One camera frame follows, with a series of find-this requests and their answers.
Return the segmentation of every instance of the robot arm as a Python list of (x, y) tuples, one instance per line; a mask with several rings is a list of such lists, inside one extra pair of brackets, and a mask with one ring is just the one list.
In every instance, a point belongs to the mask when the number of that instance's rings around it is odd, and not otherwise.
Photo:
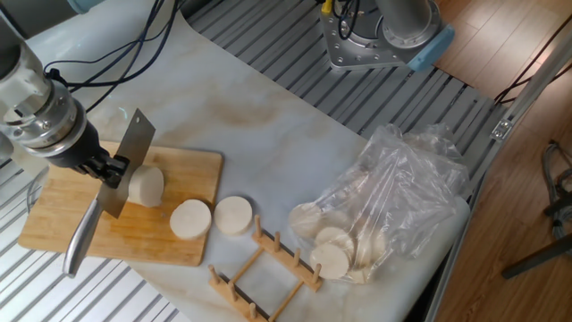
[[(42, 15), (38, 10), (23, 10), (25, 3), (31, 7), (50, 3), (52, 8)], [(2, 2), (4, 17), (12, 18), (0, 21), (0, 28), (8, 35), (0, 44), (0, 131), (32, 156), (89, 174), (115, 188), (128, 161), (110, 157), (100, 147), (97, 130), (88, 121), (85, 109), (64, 85), (44, 76), (41, 62), (21, 40), (71, 18), (75, 14), (72, 7), (65, 0)], [(35, 13), (43, 18), (35, 21)]]
[(328, 0), (322, 22), (332, 67), (341, 70), (406, 64), (420, 71), (455, 34), (433, 0)]

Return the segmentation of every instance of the wooden cutting board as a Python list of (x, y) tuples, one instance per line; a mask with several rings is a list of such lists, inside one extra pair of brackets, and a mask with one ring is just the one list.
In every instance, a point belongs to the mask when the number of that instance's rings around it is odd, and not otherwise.
[[(112, 155), (119, 144), (101, 142)], [(171, 213), (187, 199), (214, 209), (223, 156), (213, 152), (151, 147), (145, 165), (163, 171), (163, 205), (145, 208), (128, 202), (119, 219), (101, 215), (88, 256), (198, 266), (206, 238), (182, 241), (171, 231)], [(70, 239), (99, 191), (101, 182), (70, 169), (51, 166), (38, 202), (28, 216), (18, 243), (34, 250), (65, 252)]]

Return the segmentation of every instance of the table surface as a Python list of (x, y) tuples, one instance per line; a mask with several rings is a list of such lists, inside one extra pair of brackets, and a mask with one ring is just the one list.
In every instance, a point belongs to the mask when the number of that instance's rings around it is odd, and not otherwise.
[[(149, 0), (108, 0), (29, 44), (44, 64), (54, 59), (94, 59), (134, 39), (150, 5)], [(151, 35), (163, 27), (167, 13), (161, 12)], [(145, 45), (140, 61), (148, 60), (155, 49), (156, 42)], [(136, 64), (133, 70), (141, 65)], [(98, 68), (61, 65), (68, 81), (84, 80)], [(121, 72), (115, 68), (103, 79), (117, 78)], [(74, 96), (88, 106), (104, 91), (83, 89)], [(140, 108), (157, 128), (153, 145), (223, 153), (219, 200), (232, 195), (249, 199), (261, 215), (263, 227), (270, 232), (281, 231), (282, 243), (292, 249), (297, 245), (288, 229), (290, 210), (317, 198), (355, 161), (366, 143), (198, 35), (180, 16), (153, 66), (121, 85), (89, 115), (89, 120), (102, 140), (117, 141), (135, 108)], [(376, 272), (376, 282), (367, 286), (328, 282), (316, 294), (303, 287), (281, 317), (289, 321), (403, 319), (467, 220), (467, 205), (459, 200), (458, 206), (460, 215), (439, 226), (420, 258), (391, 258)], [(250, 233), (228, 237), (215, 228), (210, 233), (200, 267), (130, 265), (192, 321), (241, 321), (208, 285), (206, 266), (214, 264), (232, 276), (257, 246)], [(262, 256), (238, 286), (272, 313), (295, 283), (286, 268)]]

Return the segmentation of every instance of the plastic bag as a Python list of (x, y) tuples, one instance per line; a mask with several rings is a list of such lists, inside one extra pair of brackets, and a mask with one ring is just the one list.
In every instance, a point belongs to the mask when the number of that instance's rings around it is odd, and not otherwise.
[(401, 135), (378, 127), (357, 162), (314, 202), (290, 212), (292, 231), (320, 276), (358, 284), (392, 254), (415, 258), (437, 224), (455, 216), (468, 182), (444, 124)]

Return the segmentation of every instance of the knife handle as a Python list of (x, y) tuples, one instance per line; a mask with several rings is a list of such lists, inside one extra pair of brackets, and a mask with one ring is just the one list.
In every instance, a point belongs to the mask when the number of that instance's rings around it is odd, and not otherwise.
[(81, 218), (78, 228), (71, 237), (70, 246), (65, 252), (65, 259), (63, 260), (63, 273), (69, 277), (74, 277), (80, 269), (81, 261), (88, 253), (89, 245), (96, 232), (97, 222), (99, 217), (104, 212), (104, 209), (99, 204), (97, 199), (91, 201), (88, 211)]

